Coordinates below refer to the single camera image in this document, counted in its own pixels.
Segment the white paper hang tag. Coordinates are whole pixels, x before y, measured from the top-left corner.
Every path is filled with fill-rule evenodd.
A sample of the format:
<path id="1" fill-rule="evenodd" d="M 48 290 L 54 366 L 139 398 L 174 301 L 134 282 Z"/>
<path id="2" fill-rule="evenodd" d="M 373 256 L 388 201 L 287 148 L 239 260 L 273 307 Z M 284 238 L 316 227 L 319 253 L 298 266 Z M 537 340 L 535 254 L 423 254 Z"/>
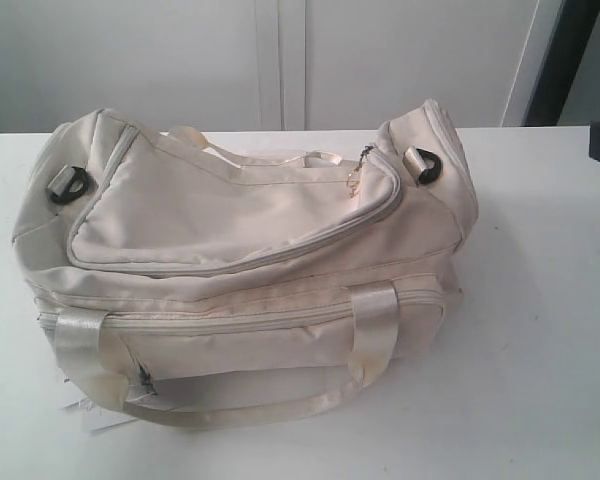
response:
<path id="1" fill-rule="evenodd" d="M 97 406 L 65 377 L 57 384 L 56 400 L 59 410 L 80 415 L 81 427 L 86 432 L 100 432 L 136 421 L 132 416 Z"/>

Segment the gold key ring zipper pull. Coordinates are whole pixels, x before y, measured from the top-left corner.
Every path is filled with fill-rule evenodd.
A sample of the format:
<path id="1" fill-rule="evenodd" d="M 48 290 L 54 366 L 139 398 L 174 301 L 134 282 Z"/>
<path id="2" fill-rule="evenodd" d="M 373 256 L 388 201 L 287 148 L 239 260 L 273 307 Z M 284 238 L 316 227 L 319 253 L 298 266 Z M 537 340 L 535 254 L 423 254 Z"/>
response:
<path id="1" fill-rule="evenodd" d="M 367 166 L 370 164 L 370 157 L 374 150 L 373 144 L 366 145 L 360 152 L 353 169 L 347 175 L 345 185 L 350 199 L 356 198 L 361 193 L 364 176 L 368 170 Z"/>

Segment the cream fabric duffel bag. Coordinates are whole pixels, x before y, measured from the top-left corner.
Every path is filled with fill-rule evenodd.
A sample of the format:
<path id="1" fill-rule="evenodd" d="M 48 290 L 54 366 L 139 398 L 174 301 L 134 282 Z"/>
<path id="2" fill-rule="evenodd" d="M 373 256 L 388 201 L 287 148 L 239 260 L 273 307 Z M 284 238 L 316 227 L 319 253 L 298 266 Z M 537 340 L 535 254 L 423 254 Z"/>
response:
<path id="1" fill-rule="evenodd" d="M 357 159 L 237 155 L 101 109 L 40 152 L 12 245 L 59 369 L 96 405 L 196 429 L 299 419 L 425 350 L 478 201 L 434 100 Z"/>

